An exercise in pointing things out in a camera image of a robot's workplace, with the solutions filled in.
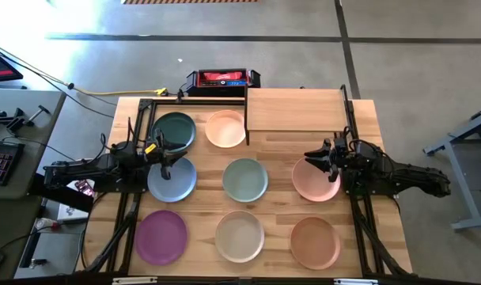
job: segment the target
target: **purple plate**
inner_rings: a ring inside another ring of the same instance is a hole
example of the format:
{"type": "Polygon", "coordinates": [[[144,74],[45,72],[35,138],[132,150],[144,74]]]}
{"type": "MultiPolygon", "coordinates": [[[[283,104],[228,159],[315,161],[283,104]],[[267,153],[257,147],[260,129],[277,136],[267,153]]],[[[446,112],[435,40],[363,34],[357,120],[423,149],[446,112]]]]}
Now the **purple plate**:
{"type": "Polygon", "coordinates": [[[167,210],[155,211],[140,222],[135,233],[138,255],[154,265],[171,264],[186,248],[187,230],[183,218],[167,210]]]}

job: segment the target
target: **wooden table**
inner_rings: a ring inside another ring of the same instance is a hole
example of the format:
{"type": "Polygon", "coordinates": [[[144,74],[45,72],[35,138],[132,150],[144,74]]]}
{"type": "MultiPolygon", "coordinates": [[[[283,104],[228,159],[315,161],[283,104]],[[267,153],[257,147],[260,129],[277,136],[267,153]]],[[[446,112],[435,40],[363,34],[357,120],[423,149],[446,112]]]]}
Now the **wooden table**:
{"type": "MultiPolygon", "coordinates": [[[[112,124],[109,144],[122,142],[127,135],[127,121],[134,122],[140,97],[121,97],[112,124]]],[[[354,110],[361,139],[383,146],[376,109],[371,100],[354,100],[354,110]]],[[[350,201],[340,191],[324,203],[313,203],[299,196],[291,181],[291,171],[303,153],[321,147],[323,139],[332,133],[307,131],[251,131],[250,146],[245,141],[231,149],[212,145],[205,136],[208,118],[221,109],[232,109],[244,115],[242,106],[175,106],[159,105],[157,118],[168,112],[185,112],[196,123],[197,135],[187,158],[198,171],[196,190],[178,203],[162,203],[150,193],[142,195],[138,222],[150,213],[168,209],[179,213],[187,223],[188,244],[184,255],[167,266],[147,264],[134,251],[129,274],[152,276],[257,276],[257,277],[360,277],[357,242],[354,234],[350,201]],[[225,167],[238,158],[254,158],[261,162],[269,175],[267,192],[256,202],[238,203],[222,189],[225,167]],[[233,210],[253,213],[265,229],[265,245],[256,259],[247,264],[234,264],[222,258],[214,245],[214,233],[219,220],[233,210]],[[301,266],[290,252],[290,231],[301,219],[318,216],[339,232],[342,251],[330,268],[313,271],[301,266]]],[[[142,126],[142,135],[146,127],[142,126]]],[[[94,208],[85,234],[85,258],[89,264],[111,238],[119,194],[106,195],[94,208]]],[[[373,197],[373,209],[380,239],[402,268],[411,271],[403,227],[395,203],[380,196],[373,197]]],[[[372,249],[367,245],[373,268],[372,249]]],[[[119,243],[116,268],[124,251],[124,239],[119,243]]]]}

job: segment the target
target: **red backlit keyboard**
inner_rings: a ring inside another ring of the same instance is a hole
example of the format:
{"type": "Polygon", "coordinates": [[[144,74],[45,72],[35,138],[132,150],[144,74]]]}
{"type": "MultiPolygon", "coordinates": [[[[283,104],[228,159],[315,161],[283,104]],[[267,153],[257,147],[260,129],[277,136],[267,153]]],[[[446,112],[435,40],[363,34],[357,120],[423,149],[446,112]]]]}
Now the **red backlit keyboard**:
{"type": "Polygon", "coordinates": [[[0,186],[8,183],[24,148],[24,144],[0,142],[0,186]]]}

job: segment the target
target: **concrete floor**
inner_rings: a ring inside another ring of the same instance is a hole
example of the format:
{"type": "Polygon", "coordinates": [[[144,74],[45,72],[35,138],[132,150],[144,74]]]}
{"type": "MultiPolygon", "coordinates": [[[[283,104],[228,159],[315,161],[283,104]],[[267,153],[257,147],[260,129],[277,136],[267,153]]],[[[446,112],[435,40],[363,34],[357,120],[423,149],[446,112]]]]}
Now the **concrete floor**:
{"type": "MultiPolygon", "coordinates": [[[[121,6],[119,1],[20,2],[8,25],[0,1],[0,44],[42,70],[96,91],[171,91],[192,70],[248,67],[264,87],[338,88],[348,84],[341,43],[156,42],[44,40],[46,32],[130,35],[339,36],[333,0],[261,0],[250,4],[121,6]]],[[[350,36],[481,37],[479,0],[343,0],[350,36]]],[[[421,276],[481,283],[481,229],[454,233],[450,223],[467,218],[446,156],[427,158],[434,143],[481,109],[481,44],[352,44],[354,67],[365,99],[374,99],[386,152],[395,160],[443,169],[453,194],[437,199],[410,189],[400,196],[411,263],[421,276]]],[[[32,89],[52,89],[25,72],[32,89]]],[[[82,103],[113,114],[115,109],[73,94],[82,103]]],[[[115,97],[108,100],[116,102],[115,97]]],[[[50,144],[74,158],[100,149],[112,120],[69,100],[50,144]]],[[[42,165],[62,159],[47,151],[42,165]]],[[[481,193],[476,193],[481,202],[481,193]]],[[[50,216],[55,206],[51,206],[50,216]]],[[[19,270],[17,277],[71,272],[77,233],[43,235],[36,257],[51,263],[19,270]]]]}

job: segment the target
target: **plate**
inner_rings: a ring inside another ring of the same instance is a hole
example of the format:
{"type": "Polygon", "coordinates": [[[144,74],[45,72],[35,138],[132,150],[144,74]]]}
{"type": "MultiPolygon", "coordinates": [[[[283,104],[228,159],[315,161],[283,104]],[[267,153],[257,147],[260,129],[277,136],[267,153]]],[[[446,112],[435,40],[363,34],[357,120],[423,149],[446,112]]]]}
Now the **plate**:
{"type": "Polygon", "coordinates": [[[172,211],[155,211],[140,222],[135,232],[137,254],[149,264],[171,264],[184,253],[186,244],[186,224],[172,211]]]}
{"type": "Polygon", "coordinates": [[[291,231],[290,249],[305,267],[322,270],[339,258],[341,242],[334,227],[321,218],[304,218],[291,231]]]}
{"type": "Polygon", "coordinates": [[[216,249],[227,260],[244,263],[255,258],[263,248],[262,223],[247,211],[233,211],[216,228],[216,249]]]}
{"type": "Polygon", "coordinates": [[[329,182],[329,176],[330,173],[324,173],[302,158],[295,164],[291,180],[302,197],[313,202],[324,202],[335,196],[341,186],[340,176],[335,182],[329,182]]]}
{"type": "Polygon", "coordinates": [[[246,137],[244,117],[231,110],[216,112],[207,121],[206,136],[215,146],[234,147],[246,137]]]}
{"type": "Polygon", "coordinates": [[[175,153],[188,148],[196,136],[196,126],[193,119],[182,112],[170,112],[156,120],[151,129],[151,138],[154,139],[156,129],[160,128],[165,139],[171,143],[183,143],[186,146],[169,152],[175,153]]]}
{"type": "Polygon", "coordinates": [[[260,198],[268,186],[267,171],[256,160],[237,159],[223,172],[223,189],[238,202],[252,202],[260,198]]]}
{"type": "Polygon", "coordinates": [[[188,196],[196,185],[195,166],[187,158],[180,158],[169,168],[171,179],[161,177],[161,164],[152,165],[147,175],[147,187],[154,198],[172,203],[188,196]]]}

